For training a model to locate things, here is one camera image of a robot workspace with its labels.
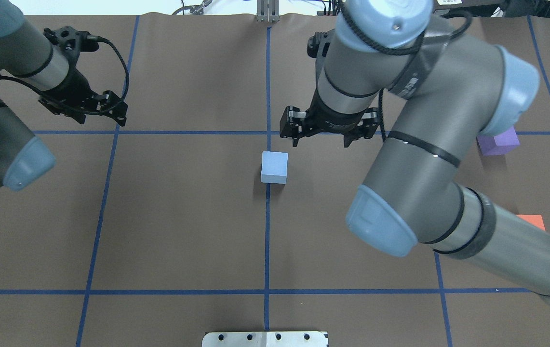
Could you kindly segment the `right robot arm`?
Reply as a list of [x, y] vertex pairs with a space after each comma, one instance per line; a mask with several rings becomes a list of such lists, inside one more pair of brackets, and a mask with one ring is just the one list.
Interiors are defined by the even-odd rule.
[[431, 0], [339, 0], [334, 29], [308, 40], [315, 92], [288, 106], [280, 136], [321, 133], [343, 145], [383, 129], [384, 92], [405, 105], [346, 215], [370, 246], [397, 257], [416, 244], [474, 264], [550, 306], [550, 234], [454, 182], [477, 136], [511, 128], [539, 88], [537, 69], [467, 34], [473, 15], [436, 15]]

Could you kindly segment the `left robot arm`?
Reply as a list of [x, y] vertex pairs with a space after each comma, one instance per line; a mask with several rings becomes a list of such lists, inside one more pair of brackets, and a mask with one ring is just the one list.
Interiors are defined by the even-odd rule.
[[[35, 28], [19, 7], [0, 0], [0, 81], [28, 88], [38, 102], [56, 116], [85, 123], [87, 116], [106, 116], [126, 124], [129, 69], [124, 72], [120, 96], [111, 90], [96, 93], [77, 68], [80, 54], [95, 52], [104, 37], [70, 26]], [[45, 175], [56, 158], [32, 130], [0, 97], [0, 188], [19, 191]]]

